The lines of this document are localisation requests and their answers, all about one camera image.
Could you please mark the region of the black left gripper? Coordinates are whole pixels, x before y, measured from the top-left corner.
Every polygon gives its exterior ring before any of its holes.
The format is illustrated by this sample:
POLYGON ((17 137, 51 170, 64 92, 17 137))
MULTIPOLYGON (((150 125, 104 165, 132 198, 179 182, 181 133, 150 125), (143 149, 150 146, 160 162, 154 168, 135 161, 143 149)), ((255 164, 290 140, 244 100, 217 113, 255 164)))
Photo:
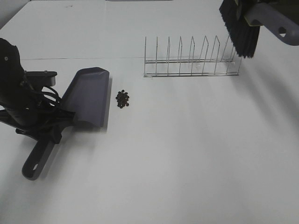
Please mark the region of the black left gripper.
POLYGON ((43 138, 58 144, 62 131, 74 125, 75 113, 62 108, 62 99, 54 93, 36 94, 37 101, 20 108, 8 108, 0 111, 0 121, 16 128, 35 140, 43 138))

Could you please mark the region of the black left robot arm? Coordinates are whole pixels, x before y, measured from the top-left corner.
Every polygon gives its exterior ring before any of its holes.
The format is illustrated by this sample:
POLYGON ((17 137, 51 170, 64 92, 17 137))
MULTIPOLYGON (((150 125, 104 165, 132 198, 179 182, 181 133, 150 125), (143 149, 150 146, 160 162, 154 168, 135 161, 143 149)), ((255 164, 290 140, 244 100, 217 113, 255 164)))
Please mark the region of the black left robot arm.
POLYGON ((0 40, 0 121, 17 133, 57 144, 73 123, 74 112, 62 108, 53 88, 54 71, 25 71, 15 45, 0 40))

